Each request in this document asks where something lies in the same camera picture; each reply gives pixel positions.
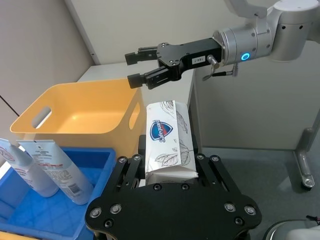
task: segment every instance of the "gray floor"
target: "gray floor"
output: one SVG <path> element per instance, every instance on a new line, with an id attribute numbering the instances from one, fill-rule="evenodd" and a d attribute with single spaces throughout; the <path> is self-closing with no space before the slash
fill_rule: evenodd
<path id="1" fill-rule="evenodd" d="M 202 152 L 219 155 L 241 192 L 258 204 L 262 222 L 250 231 L 252 240 L 261 240 L 276 222 L 320 216 L 320 134 L 309 152 L 315 180 L 311 191 L 301 188 L 297 161 L 290 151 L 204 148 Z"/>

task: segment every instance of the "printed logo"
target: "printed logo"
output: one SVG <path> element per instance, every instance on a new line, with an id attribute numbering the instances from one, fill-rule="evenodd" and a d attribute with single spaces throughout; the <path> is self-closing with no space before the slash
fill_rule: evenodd
<path id="1" fill-rule="evenodd" d="M 151 125 L 150 129 L 150 136 L 151 139 L 156 141 L 159 140 L 161 143 L 165 143 L 165 136 L 167 136 L 169 133 L 171 133 L 173 130 L 173 127 L 169 124 L 162 122 L 160 120 L 153 120 L 153 123 Z"/>
<path id="2" fill-rule="evenodd" d="M 0 155 L 2 155 L 6 160 L 15 161 L 15 158 L 2 147 L 0 147 Z"/>

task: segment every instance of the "gray wall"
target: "gray wall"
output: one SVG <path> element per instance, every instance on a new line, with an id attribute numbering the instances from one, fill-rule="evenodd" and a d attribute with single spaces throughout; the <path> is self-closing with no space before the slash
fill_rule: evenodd
<path id="1" fill-rule="evenodd" d="M 47 88 L 93 64 L 63 0 L 0 1 L 0 95 L 21 114 Z M 17 118 L 0 99 L 0 138 Z"/>
<path id="2" fill-rule="evenodd" d="M 124 55 L 139 47 L 195 41 L 244 23 L 223 0 L 66 1 L 101 64 L 124 62 Z M 276 0 L 249 2 L 270 7 Z M 292 63 L 258 59 L 240 64 L 238 78 L 202 82 L 209 69 L 197 70 L 202 144 L 294 149 L 320 107 L 319 55 L 320 46 L 309 42 Z"/>

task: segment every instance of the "basket handle hole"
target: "basket handle hole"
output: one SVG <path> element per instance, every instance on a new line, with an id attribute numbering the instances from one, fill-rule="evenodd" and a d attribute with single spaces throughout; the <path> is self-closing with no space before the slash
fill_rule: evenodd
<path id="1" fill-rule="evenodd" d="M 130 130 L 132 130 L 136 124 L 137 118 L 139 116 L 140 113 L 140 104 L 137 103 L 133 109 L 133 112 L 131 114 L 131 117 L 129 119 L 129 128 Z"/>
<path id="2" fill-rule="evenodd" d="M 51 114 L 51 108 L 45 106 L 32 120 L 32 127 L 34 127 L 35 129 L 40 128 L 45 123 L 45 121 L 51 116 Z"/>

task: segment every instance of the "blue indicator light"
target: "blue indicator light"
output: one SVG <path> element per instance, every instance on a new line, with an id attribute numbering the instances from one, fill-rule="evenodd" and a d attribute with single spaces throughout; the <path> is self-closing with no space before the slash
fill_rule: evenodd
<path id="1" fill-rule="evenodd" d="M 241 61 L 248 60 L 250 58 L 250 53 L 246 52 L 241 56 Z"/>

